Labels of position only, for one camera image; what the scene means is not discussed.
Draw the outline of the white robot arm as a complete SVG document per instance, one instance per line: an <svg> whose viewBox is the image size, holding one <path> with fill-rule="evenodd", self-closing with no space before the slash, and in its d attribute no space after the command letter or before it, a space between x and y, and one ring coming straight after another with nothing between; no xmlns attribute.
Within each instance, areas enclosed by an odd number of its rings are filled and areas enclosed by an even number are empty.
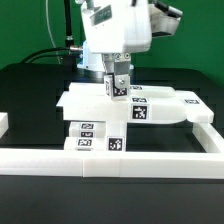
<svg viewBox="0 0 224 224"><path fill-rule="evenodd" d="M130 85L131 54L148 51L152 34L148 0L75 0L86 40L83 64L113 75L116 88Z"/></svg>

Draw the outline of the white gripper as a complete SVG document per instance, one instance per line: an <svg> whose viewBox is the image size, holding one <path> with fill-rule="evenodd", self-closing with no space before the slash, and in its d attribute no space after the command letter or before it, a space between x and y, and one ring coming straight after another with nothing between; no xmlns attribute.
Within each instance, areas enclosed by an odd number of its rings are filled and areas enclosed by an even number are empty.
<svg viewBox="0 0 224 224"><path fill-rule="evenodd" d="M148 0L84 0L81 16L92 53L114 56L114 85L129 86L129 53L150 48L152 34Z"/></svg>

